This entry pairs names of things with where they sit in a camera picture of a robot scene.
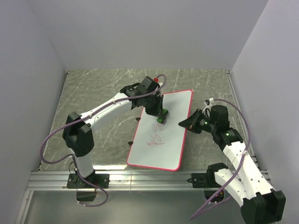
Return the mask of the green whiteboard eraser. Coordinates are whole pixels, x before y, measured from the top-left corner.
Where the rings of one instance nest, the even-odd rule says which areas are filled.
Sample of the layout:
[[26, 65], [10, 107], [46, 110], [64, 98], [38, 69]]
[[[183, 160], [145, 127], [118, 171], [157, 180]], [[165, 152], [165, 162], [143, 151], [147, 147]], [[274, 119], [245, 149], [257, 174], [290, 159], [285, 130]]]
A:
[[157, 122], [158, 122], [159, 124], [164, 124], [165, 121], [166, 121], [166, 118], [167, 118], [168, 114], [169, 114], [168, 110], [167, 110], [167, 109], [163, 109], [163, 110], [162, 110], [162, 114], [160, 114], [160, 115], [158, 116], [158, 118], [157, 118]]

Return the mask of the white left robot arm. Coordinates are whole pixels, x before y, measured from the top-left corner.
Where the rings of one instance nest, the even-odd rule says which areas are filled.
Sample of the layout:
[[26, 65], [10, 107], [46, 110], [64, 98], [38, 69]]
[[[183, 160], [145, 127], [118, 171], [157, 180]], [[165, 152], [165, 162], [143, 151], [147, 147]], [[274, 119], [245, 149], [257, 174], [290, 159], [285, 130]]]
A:
[[147, 115], [155, 117], [163, 124], [169, 114], [163, 108], [162, 88], [158, 78], [146, 76], [140, 83], [123, 87], [114, 97], [102, 105], [78, 115], [72, 112], [67, 117], [63, 139], [73, 152], [73, 163], [78, 182], [83, 188], [96, 187], [99, 180], [91, 163], [91, 151], [94, 148], [94, 134], [107, 122], [122, 113], [143, 107]]

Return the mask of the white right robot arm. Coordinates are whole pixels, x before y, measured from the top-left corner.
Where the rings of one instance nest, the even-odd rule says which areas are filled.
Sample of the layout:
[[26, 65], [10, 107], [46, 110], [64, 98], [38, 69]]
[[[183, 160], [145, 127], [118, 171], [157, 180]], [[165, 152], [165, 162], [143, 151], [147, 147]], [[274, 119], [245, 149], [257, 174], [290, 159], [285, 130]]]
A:
[[286, 197], [265, 179], [237, 130], [230, 127], [228, 109], [213, 105], [210, 109], [196, 110], [179, 126], [196, 134], [210, 133], [216, 145], [231, 161], [235, 172], [224, 163], [208, 166], [206, 181], [210, 186], [226, 190], [239, 204], [247, 224], [271, 224], [281, 221]]

